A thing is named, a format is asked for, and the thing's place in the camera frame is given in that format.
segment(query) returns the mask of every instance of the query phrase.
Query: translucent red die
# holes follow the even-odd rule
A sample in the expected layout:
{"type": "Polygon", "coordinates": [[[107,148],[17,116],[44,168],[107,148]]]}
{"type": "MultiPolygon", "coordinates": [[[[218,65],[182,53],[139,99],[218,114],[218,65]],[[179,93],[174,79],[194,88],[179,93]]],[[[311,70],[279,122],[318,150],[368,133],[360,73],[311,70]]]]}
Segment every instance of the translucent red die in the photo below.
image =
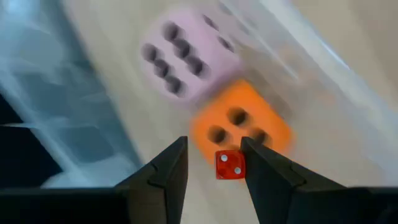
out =
{"type": "Polygon", "coordinates": [[[238,150],[216,151],[216,178],[221,180],[242,179],[246,175],[244,155],[238,150]]]}

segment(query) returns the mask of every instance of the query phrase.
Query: die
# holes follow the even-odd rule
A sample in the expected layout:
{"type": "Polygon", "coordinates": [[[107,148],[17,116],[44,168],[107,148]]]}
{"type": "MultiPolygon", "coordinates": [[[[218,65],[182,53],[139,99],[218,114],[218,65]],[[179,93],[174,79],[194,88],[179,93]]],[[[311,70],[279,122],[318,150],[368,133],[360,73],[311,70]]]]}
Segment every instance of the die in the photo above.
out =
{"type": "Polygon", "coordinates": [[[282,154],[292,141],[288,125],[245,80],[233,83],[200,111],[190,132],[210,164],[216,151],[239,150],[243,136],[282,154]]]}
{"type": "Polygon", "coordinates": [[[241,151],[217,151],[215,154],[215,167],[216,178],[219,180],[241,179],[246,175],[246,163],[241,151]]]}
{"type": "Polygon", "coordinates": [[[221,28],[188,5],[172,9],[154,23],[139,58],[155,89],[171,101],[189,105],[206,99],[243,69],[221,28]]]}
{"type": "Polygon", "coordinates": [[[224,27],[225,32],[237,40],[237,42],[254,50],[260,49],[263,46],[256,39],[256,35],[252,30],[258,31],[258,21],[261,25],[268,28],[265,24],[268,21],[264,20],[262,16],[263,8],[258,7],[256,1],[241,1],[241,0],[219,0],[219,1],[201,1],[200,7],[210,16],[217,24],[224,27]],[[237,18],[232,8],[237,10],[239,17],[237,18]]]}

